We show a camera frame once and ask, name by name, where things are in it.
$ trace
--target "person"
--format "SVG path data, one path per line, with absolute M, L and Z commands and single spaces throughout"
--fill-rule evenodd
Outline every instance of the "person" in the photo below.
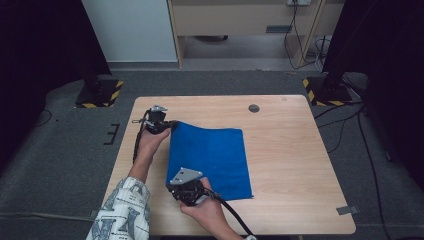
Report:
M 137 158 L 128 176 L 118 183 L 100 209 L 87 235 L 87 240 L 130 239 L 129 237 L 137 240 L 149 239 L 150 193 L 145 184 L 153 156 L 161 142 L 170 133 L 171 129 L 166 129 L 157 135 L 143 131 Z M 207 178 L 202 178 L 200 181 L 206 188 L 212 189 Z M 179 204 L 182 213 L 194 218 L 216 239 L 243 239 L 230 227 L 221 203 L 217 200 L 207 197 L 194 207 L 188 207 L 181 201 Z M 255 240 L 256 238 L 248 236 L 246 239 Z

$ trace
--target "power socket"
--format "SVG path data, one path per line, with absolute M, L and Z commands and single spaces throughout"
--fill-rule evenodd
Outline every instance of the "power socket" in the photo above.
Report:
M 294 6 L 295 2 L 297 6 L 308 6 L 311 5 L 312 0 L 287 0 L 287 5 Z

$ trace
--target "carpeted floor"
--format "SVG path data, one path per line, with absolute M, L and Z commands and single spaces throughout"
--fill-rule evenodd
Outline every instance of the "carpeted floor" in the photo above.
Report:
M 77 109 L 82 81 L 52 91 L 38 126 L 28 135 L 0 178 L 0 212 L 37 212 L 89 217 L 98 209 L 112 172 L 134 100 L 139 96 L 306 95 L 302 80 L 316 72 L 146 71 L 114 72 L 124 85 L 111 108 Z M 321 126 L 354 114 L 360 104 L 337 108 L 317 119 Z M 329 107 L 311 106 L 313 114 Z M 381 206 L 392 239 L 424 237 L 424 193 L 399 163 L 388 162 L 369 119 L 361 123 L 376 167 Z M 119 124 L 112 145 L 108 132 Z M 353 215 L 356 233 L 349 236 L 304 236 L 304 239 L 387 239 L 381 225 L 370 160 L 357 118 L 320 128 L 330 159 Z M 85 239 L 90 222 L 0 219 L 0 239 Z

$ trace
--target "wall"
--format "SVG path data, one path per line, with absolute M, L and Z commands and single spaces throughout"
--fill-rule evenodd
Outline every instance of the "wall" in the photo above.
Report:
M 82 0 L 108 62 L 177 62 L 166 0 Z

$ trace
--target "blue cloth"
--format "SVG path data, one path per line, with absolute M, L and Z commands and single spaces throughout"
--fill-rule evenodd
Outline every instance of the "blue cloth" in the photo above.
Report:
M 240 129 L 204 129 L 179 122 L 171 134 L 167 183 L 181 167 L 203 172 L 224 200 L 252 197 Z

